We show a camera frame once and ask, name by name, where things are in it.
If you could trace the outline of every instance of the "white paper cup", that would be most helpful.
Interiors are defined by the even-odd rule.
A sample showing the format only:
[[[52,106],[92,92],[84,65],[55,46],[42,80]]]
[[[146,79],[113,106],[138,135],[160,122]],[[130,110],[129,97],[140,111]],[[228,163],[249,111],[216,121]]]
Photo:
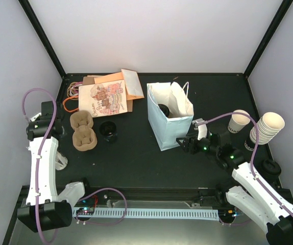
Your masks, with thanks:
[[[256,130],[255,128],[253,127],[253,129],[251,130],[253,136],[256,136]],[[272,137],[274,137],[276,134],[267,134],[266,132],[263,132],[259,129],[259,137],[261,138],[267,138],[267,139],[271,139]]]
[[[270,131],[280,131],[285,127],[284,119],[275,112],[267,112],[261,118],[261,123],[265,129]]]
[[[284,119],[274,112],[267,112],[257,122],[259,130],[259,144],[267,144],[272,138],[274,138],[281,129],[285,126]],[[252,142],[256,142],[256,130],[255,127],[250,131],[250,139]]]
[[[241,112],[249,115],[249,113],[243,110],[235,110],[234,112]],[[248,117],[239,114],[233,114],[228,124],[228,130],[229,132],[236,134],[241,131],[241,129],[244,128],[245,125],[249,124],[249,122],[250,119]]]
[[[261,119],[257,123],[259,131],[266,135],[276,135],[280,130],[268,130],[264,127],[263,123],[261,122]]]
[[[256,136],[253,136],[253,134],[250,133],[250,139],[253,143],[256,142]],[[260,139],[259,138],[259,145],[267,144],[271,139]]]

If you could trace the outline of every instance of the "white paper bag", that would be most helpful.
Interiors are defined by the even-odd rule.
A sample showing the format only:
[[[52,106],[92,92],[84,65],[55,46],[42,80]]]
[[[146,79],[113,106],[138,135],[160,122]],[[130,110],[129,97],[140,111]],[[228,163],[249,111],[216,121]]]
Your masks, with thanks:
[[[176,138],[186,136],[194,116],[193,104],[187,98],[189,83],[183,88],[176,82],[148,83],[147,86],[148,118],[160,150],[179,146]],[[158,104],[168,106],[169,118],[163,114]]]

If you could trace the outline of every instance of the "black cup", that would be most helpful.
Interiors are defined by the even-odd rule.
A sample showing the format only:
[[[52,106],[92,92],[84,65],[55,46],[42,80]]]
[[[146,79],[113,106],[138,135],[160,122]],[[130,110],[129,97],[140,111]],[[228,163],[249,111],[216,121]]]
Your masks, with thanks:
[[[255,147],[255,143],[253,143],[253,141],[250,139],[250,135],[247,137],[247,139],[244,142],[244,146],[246,149],[248,149],[249,151],[254,151],[254,147]]]
[[[102,123],[99,131],[107,142],[115,142],[117,140],[117,127],[112,121]]]
[[[165,114],[166,117],[169,117],[169,108],[163,104],[158,104],[160,110]]]

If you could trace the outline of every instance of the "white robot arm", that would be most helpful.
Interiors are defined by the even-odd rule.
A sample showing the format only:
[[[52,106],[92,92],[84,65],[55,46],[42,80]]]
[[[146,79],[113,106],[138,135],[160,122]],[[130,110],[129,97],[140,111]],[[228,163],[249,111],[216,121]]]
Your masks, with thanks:
[[[31,118],[27,127],[31,151],[31,182],[26,200],[26,206],[17,211],[17,217],[32,231],[38,232],[35,219],[36,197],[39,196],[39,216],[42,231],[67,227],[72,221],[72,209],[77,201],[85,194],[82,182],[73,182],[66,185],[58,195],[56,189],[56,169],[63,169],[67,159],[58,151],[58,139],[62,132],[61,118],[57,117],[54,126],[38,154],[43,136],[50,124],[53,113],[52,102],[42,103],[42,111]],[[36,173],[37,158],[39,159],[39,173]],[[38,177],[38,193],[36,192],[36,178]]]
[[[231,204],[243,211],[264,231],[270,245],[293,245],[293,204],[280,196],[257,170],[253,176],[250,163],[245,161],[242,151],[232,146],[230,133],[225,126],[210,125],[207,129],[203,122],[202,119],[193,121],[198,134],[177,138],[177,142],[185,152],[206,153],[231,175],[217,186],[218,202],[222,205]]]

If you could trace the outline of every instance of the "black table surface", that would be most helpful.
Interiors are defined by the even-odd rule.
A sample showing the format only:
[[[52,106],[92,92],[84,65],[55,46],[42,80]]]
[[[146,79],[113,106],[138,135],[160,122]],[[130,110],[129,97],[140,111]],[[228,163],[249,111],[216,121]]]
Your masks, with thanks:
[[[60,152],[68,158],[68,166],[56,171],[57,186],[65,186],[71,180],[86,177],[91,186],[117,188],[213,188],[228,174],[210,162],[204,153],[188,154],[180,147],[160,151],[148,121],[147,83],[175,81],[183,86],[189,81],[188,97],[194,106],[194,119],[209,120],[218,115],[242,109],[258,120],[256,108],[247,81],[241,74],[140,74],[144,99],[134,100],[133,112],[94,118],[93,128],[97,146],[90,151],[79,152],[72,144],[73,129],[71,113],[65,113],[65,135],[59,140]],[[74,75],[67,81],[82,81],[83,76]],[[69,109],[78,105],[69,101]],[[99,133],[102,122],[113,121],[117,125],[118,140],[109,144]],[[228,125],[230,117],[219,119]],[[233,145],[241,149],[246,159],[251,152],[244,147],[252,123],[239,133],[231,134]],[[268,148],[261,147],[256,162],[269,158]]]

